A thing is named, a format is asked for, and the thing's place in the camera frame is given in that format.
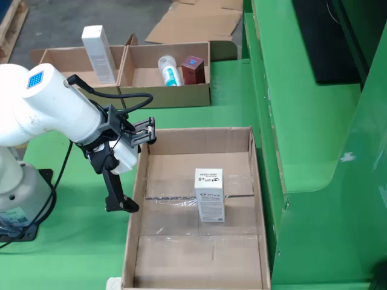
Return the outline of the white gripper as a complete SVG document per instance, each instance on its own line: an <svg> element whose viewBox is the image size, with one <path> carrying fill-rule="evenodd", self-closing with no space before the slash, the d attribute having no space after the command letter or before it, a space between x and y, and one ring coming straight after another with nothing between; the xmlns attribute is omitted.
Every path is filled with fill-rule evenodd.
<svg viewBox="0 0 387 290"><path fill-rule="evenodd" d="M82 146L76 143L97 174L102 174L108 196L105 198L107 212L126 211L136 213L139 205L127 197L122 189L119 175L134 168L138 161L138 147L131 147L124 136L115 140L100 138L94 144Z"/></svg>

